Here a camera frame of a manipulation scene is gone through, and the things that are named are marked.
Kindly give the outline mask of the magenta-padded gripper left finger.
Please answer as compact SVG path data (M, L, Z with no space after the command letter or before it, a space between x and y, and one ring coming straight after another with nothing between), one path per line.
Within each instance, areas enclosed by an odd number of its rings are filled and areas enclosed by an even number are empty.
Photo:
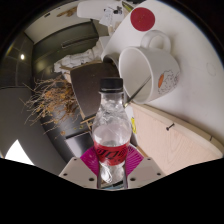
M80 158L72 157L59 176L78 186L99 189L101 185L100 165L93 147Z

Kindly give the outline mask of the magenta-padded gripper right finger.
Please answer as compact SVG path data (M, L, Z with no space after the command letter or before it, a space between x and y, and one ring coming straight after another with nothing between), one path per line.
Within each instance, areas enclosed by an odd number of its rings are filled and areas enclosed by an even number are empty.
M125 189L134 189L146 186L165 176L151 157L144 157L130 145L125 162Z

